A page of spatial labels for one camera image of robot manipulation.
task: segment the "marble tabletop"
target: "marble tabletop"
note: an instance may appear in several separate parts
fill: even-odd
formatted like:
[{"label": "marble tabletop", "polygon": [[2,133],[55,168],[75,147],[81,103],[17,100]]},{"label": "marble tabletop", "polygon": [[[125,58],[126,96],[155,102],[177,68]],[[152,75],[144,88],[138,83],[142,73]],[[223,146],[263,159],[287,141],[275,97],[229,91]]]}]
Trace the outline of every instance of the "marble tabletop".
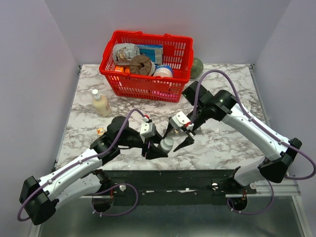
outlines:
[{"label": "marble tabletop", "polygon": [[[219,69],[226,72],[233,80],[242,103],[259,119],[264,121],[259,99],[247,65],[205,64],[204,72]],[[220,89],[232,92],[226,79],[217,73],[208,75],[203,86],[213,94]],[[99,117],[92,106],[90,89],[98,89],[106,95],[112,113],[109,117]],[[192,106],[182,96],[179,103],[135,99],[116,96],[105,77],[99,73],[99,65],[83,65],[70,117],[63,139],[57,168],[60,168],[81,155],[97,138],[96,129],[107,128],[116,116],[125,116],[131,109],[138,108],[151,117],[157,131],[163,134],[168,118],[182,110],[185,114],[192,111]],[[141,116],[133,113],[129,126],[138,130]],[[185,137],[174,137],[174,148]],[[243,135],[222,122],[208,120],[201,127],[201,134],[195,136],[191,146],[170,152],[168,158],[145,160],[138,148],[121,150],[121,155],[103,166],[107,170],[166,170],[166,169],[234,169],[247,165],[263,156],[262,152]]]}]

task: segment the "green watermelon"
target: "green watermelon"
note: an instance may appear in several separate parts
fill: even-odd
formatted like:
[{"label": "green watermelon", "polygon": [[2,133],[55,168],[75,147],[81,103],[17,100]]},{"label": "green watermelon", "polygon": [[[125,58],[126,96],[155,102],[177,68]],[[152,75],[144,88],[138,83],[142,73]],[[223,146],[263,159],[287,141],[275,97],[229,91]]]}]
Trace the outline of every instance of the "green watermelon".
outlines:
[{"label": "green watermelon", "polygon": [[193,65],[191,67],[190,78],[197,78],[203,72],[204,66],[200,59],[194,58]]}]

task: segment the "white wall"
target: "white wall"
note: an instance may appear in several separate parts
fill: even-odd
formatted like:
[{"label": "white wall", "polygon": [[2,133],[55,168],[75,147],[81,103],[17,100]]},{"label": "white wall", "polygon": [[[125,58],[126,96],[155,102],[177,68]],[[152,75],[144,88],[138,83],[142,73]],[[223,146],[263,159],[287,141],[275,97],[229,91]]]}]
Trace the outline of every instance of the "white wall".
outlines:
[{"label": "white wall", "polygon": [[78,66],[43,0],[0,1],[0,32],[0,230],[25,237],[22,184],[53,167]]},{"label": "white wall", "polygon": [[[271,125],[302,150],[316,155],[316,1],[292,0],[256,62],[254,73]],[[291,174],[312,167],[298,156]],[[316,236],[316,178],[299,182],[309,224]]]},{"label": "white wall", "polygon": [[207,63],[254,63],[290,0],[45,0],[74,57],[100,63],[115,30],[194,39]]}]

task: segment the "soap dispenser bottle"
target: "soap dispenser bottle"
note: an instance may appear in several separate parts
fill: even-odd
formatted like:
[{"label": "soap dispenser bottle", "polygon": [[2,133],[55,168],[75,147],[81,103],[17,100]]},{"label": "soap dispenser bottle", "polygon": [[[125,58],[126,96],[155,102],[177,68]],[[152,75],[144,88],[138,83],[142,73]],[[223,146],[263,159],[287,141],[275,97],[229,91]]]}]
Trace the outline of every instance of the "soap dispenser bottle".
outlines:
[{"label": "soap dispenser bottle", "polygon": [[92,105],[95,108],[99,116],[106,117],[111,113],[111,107],[109,105],[108,99],[105,95],[100,95],[97,89],[92,91],[93,101]]}]

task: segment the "purple cable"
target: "purple cable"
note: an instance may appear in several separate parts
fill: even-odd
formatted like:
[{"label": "purple cable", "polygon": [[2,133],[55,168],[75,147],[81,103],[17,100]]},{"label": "purple cable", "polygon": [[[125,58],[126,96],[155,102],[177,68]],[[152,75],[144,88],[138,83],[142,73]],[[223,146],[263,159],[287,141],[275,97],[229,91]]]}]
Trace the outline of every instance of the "purple cable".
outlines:
[{"label": "purple cable", "polygon": [[267,180],[267,182],[268,182],[268,184],[270,185],[271,193],[272,193],[272,194],[271,194],[271,202],[269,203],[269,205],[268,205],[266,208],[262,209],[261,211],[255,211],[255,212],[242,212],[242,211],[237,211],[237,210],[234,209],[234,203],[233,203],[233,201],[232,201],[230,198],[227,199],[227,206],[230,208],[231,211],[233,211],[233,212],[235,212],[235,213],[238,213],[238,214],[242,214],[242,215],[257,215],[257,214],[261,214],[261,213],[267,211],[268,209],[270,209],[270,207],[272,207],[272,204],[273,204],[274,201],[275,201],[275,192],[274,192],[274,190],[273,190],[272,184],[270,183],[269,180]]},{"label": "purple cable", "polygon": [[132,210],[136,207],[137,202],[138,202],[138,192],[137,192],[136,188],[135,188],[133,185],[131,185],[131,184],[116,184],[116,185],[114,185],[113,187],[110,187],[109,189],[106,189],[105,191],[102,191],[102,192],[98,192],[98,193],[93,194],[93,196],[106,193],[106,192],[108,192],[108,191],[110,191],[110,190],[112,190],[112,189],[114,189],[114,188],[116,188],[116,187],[119,187],[120,185],[129,186],[129,187],[131,187],[131,188],[135,191],[136,200],[135,200],[134,205],[133,205],[130,209],[128,209],[127,211],[124,211],[124,212],[122,212],[122,213],[118,213],[118,214],[107,214],[107,213],[103,213],[103,212],[98,212],[98,211],[96,211],[96,210],[94,209],[94,205],[93,205],[93,202],[92,202],[93,214],[94,214],[94,213],[98,213],[98,214],[100,214],[100,215],[102,215],[102,216],[122,216],[122,215],[125,215],[125,214],[127,214],[128,212],[132,211]]},{"label": "purple cable", "polygon": [[[139,109],[132,109],[126,116],[123,124],[122,124],[122,127],[119,129],[118,131],[118,134],[117,136],[115,137],[113,143],[110,145],[109,148],[107,148],[106,151],[100,153],[100,154],[96,154],[96,155],[93,155],[93,156],[90,156],[90,157],[86,157],[84,159],[82,159],[81,161],[82,162],[85,162],[91,158],[95,158],[95,157],[98,157],[98,156],[103,156],[105,155],[107,152],[109,152],[114,146],[115,144],[118,142],[118,139],[120,137],[120,135],[122,134],[123,130],[124,130],[124,127],[125,125],[127,124],[127,121],[129,119],[129,117],[132,115],[133,112],[138,112],[142,117],[144,117],[144,114],[139,110]],[[55,180],[56,178],[58,178],[60,175],[62,175],[63,173],[65,173],[66,171],[72,169],[73,167],[77,166],[78,164],[80,164],[79,162],[76,162],[76,163],[73,163],[72,165],[68,166],[67,168],[65,168],[64,170],[62,170],[60,173],[56,174],[55,176],[53,176],[51,178],[51,180]],[[49,182],[47,181],[46,183],[44,183],[42,186],[38,187],[24,202],[23,204],[21,205],[19,211],[18,211],[18,214],[17,214],[17,219],[18,221],[27,221],[30,219],[30,217],[27,217],[27,218],[21,218],[21,213],[24,209],[24,207],[26,206],[26,204],[40,191],[42,190],[44,187],[46,187],[47,185],[49,184]]]},{"label": "purple cable", "polygon": [[[198,93],[199,93],[199,88],[202,84],[202,81],[203,79],[210,73],[219,73],[219,74],[222,74],[229,82],[229,84],[231,85],[232,89],[233,89],[233,92],[235,94],[235,97],[237,99],[237,103],[239,104],[241,110],[243,111],[243,113],[250,119],[251,116],[247,113],[247,111],[245,110],[245,108],[242,106],[242,103],[240,101],[240,98],[238,96],[238,93],[237,93],[237,90],[233,84],[233,81],[229,78],[229,76],[220,71],[220,70],[217,70],[217,69],[214,69],[214,70],[210,70],[210,71],[207,71],[206,73],[203,74],[203,76],[201,77],[201,79],[199,80],[198,84],[197,84],[197,91],[196,91],[196,96],[195,96],[195,100],[194,100],[194,108],[193,108],[193,116],[192,118],[195,118],[196,116],[196,113],[197,113],[197,107],[198,107]],[[258,123],[258,121],[256,119],[252,119],[251,120],[255,125],[257,125],[262,131],[264,131],[265,133],[267,133],[270,137],[272,137],[274,140],[276,140],[278,143],[296,151],[297,153],[301,154],[302,156],[304,156],[312,165],[313,165],[313,172],[310,174],[310,175],[307,175],[305,177],[292,177],[292,176],[285,176],[285,178],[287,179],[292,179],[292,180],[305,180],[305,179],[310,179],[312,177],[314,177],[314,175],[316,174],[316,163],[312,160],[312,158],[310,158],[306,153],[304,153],[303,151],[285,143],[285,142],[282,142],[280,139],[278,139],[274,134],[270,133],[264,126],[262,126],[260,123]]]}]

